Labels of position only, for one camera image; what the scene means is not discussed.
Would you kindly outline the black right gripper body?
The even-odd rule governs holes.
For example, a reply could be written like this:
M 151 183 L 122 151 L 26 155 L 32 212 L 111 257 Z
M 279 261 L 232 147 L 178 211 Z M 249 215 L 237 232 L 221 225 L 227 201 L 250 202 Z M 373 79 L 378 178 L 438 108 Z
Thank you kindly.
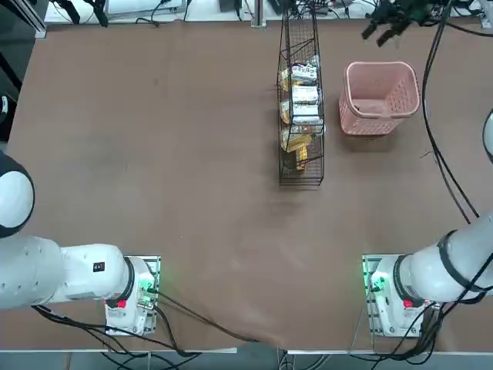
M 380 1 L 379 15 L 386 23 L 422 22 L 426 18 L 426 1 Z

